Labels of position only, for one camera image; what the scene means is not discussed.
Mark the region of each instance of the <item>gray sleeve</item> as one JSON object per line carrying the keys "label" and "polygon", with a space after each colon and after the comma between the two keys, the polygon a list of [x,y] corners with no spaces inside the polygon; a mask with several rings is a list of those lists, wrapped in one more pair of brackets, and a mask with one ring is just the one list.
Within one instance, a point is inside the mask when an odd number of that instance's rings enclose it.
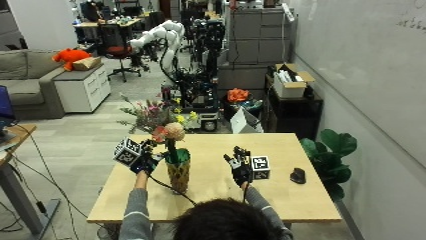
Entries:
{"label": "gray sleeve", "polygon": [[150,222],[146,209],[147,192],[133,189],[119,230],[119,240],[150,240]]}
{"label": "gray sleeve", "polygon": [[271,206],[268,205],[266,199],[262,197],[262,195],[258,193],[254,187],[248,187],[246,191],[246,200],[248,204],[259,209],[264,216],[268,218],[271,224],[275,227],[279,227],[283,231],[282,240],[290,240],[292,239],[291,231],[283,226],[283,223],[279,219],[279,216]]}

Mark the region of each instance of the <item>vase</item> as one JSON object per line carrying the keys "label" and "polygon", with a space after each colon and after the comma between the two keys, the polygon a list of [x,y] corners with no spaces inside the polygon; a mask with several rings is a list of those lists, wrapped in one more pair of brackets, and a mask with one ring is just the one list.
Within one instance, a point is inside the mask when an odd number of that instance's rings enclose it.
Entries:
{"label": "vase", "polygon": [[186,148],[175,149],[175,141],[167,140],[168,155],[164,157],[172,193],[184,193],[188,182],[190,154]]}

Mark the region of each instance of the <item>wooden table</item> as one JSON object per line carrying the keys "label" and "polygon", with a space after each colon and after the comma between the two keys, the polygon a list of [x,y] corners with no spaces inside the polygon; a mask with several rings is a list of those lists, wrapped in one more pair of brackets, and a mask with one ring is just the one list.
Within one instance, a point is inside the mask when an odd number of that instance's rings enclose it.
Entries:
{"label": "wooden table", "polygon": [[[134,18],[130,21],[127,21],[126,24],[119,24],[119,26],[129,27],[141,20],[142,20],[142,18]],[[73,26],[74,26],[74,28],[97,28],[98,23],[97,22],[83,22],[83,23],[75,24]]]}
{"label": "wooden table", "polygon": [[42,235],[49,226],[50,219],[53,218],[59,200],[51,199],[47,204],[45,204],[46,218],[43,215],[37,214],[33,207],[33,202],[29,201],[25,191],[19,182],[15,179],[11,166],[9,161],[11,159],[11,154],[17,150],[21,143],[30,136],[31,132],[35,130],[35,125],[25,124],[7,128],[7,130],[15,134],[15,137],[9,142],[15,142],[15,145],[9,148],[7,153],[2,159],[0,159],[0,186],[3,190],[6,197],[13,205],[13,208],[23,221],[31,235],[29,239],[42,239]]}
{"label": "wooden table", "polygon": [[[149,136],[131,136],[135,141],[146,137]],[[187,148],[190,152],[190,180],[186,194],[195,202],[227,197],[242,199],[242,192],[232,181],[230,167],[222,157],[223,154],[231,155],[232,147],[239,146],[251,151],[252,156],[268,157],[270,179],[252,181],[252,186],[268,201],[283,222],[340,221],[335,206],[292,133],[190,134],[184,136],[184,142],[178,142],[176,146]],[[306,171],[304,185],[290,181],[288,176],[294,167]],[[153,177],[168,184],[163,162],[158,164]],[[117,163],[87,216],[89,223],[121,223],[134,179],[134,173]],[[191,207],[183,197],[172,195],[168,189],[153,181],[149,181],[147,192],[151,222],[170,222]]]}

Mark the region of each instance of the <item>white cabinet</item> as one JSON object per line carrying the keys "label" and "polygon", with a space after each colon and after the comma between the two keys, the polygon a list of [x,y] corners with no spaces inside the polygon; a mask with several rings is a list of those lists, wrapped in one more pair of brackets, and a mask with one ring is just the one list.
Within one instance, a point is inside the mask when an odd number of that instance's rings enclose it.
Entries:
{"label": "white cabinet", "polygon": [[110,93],[103,65],[86,73],[62,73],[54,85],[66,113],[93,112]]}

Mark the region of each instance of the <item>window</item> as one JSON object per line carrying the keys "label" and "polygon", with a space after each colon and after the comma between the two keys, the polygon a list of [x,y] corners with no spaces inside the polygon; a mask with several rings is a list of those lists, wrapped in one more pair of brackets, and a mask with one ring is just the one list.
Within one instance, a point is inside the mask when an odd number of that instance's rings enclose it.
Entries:
{"label": "window", "polygon": [[6,0],[0,0],[0,13],[9,12],[9,4]]}

